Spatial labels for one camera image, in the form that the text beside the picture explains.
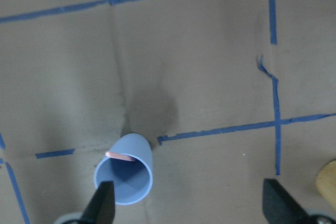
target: cardboard floor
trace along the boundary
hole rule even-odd
[[[0,17],[94,0],[52,1],[0,0]],[[335,0],[276,0],[277,45],[268,5],[143,0],[0,24],[0,223],[83,211],[95,167],[129,132],[150,142],[154,184],[141,202],[117,206],[115,224],[267,223],[264,178],[336,217],[314,185],[336,158],[334,117],[281,126],[280,176],[274,127],[157,141],[273,121],[262,55],[279,79],[282,119],[336,112]]]

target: blue cup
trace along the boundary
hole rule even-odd
[[[148,141],[139,134],[127,134],[116,141],[109,151],[131,156],[135,161],[105,156],[95,171],[95,187],[98,188],[103,181],[112,180],[116,204],[139,202],[148,195],[153,185],[153,157]]]

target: wooden object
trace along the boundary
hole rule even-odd
[[[329,162],[318,173],[316,187],[336,210],[336,161]]]

